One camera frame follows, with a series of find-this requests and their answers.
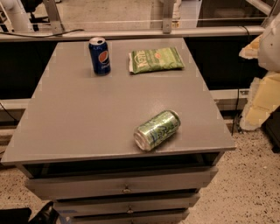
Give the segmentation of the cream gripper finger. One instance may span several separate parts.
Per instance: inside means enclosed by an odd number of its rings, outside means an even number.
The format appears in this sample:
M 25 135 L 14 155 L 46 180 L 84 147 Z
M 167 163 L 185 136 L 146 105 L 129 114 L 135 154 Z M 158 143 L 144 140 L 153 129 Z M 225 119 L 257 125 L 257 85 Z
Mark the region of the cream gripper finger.
M 260 78 L 254 78 L 248 92 L 240 120 L 243 130 L 256 130 L 280 106 L 280 73 L 267 72 Z
M 248 45 L 243 47 L 239 52 L 239 56 L 247 60 L 257 59 L 260 39 L 261 35 L 257 36 Z

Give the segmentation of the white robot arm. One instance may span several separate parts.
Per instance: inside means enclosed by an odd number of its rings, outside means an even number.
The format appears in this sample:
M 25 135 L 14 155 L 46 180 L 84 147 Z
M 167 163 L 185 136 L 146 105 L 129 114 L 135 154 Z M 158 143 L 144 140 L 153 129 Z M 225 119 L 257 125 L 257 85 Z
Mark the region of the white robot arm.
M 258 66 L 267 71 L 263 78 L 253 79 L 248 102 L 241 112 L 241 128 L 256 130 L 280 106 L 280 13 L 263 34 L 241 49 L 239 56 L 257 59 Z

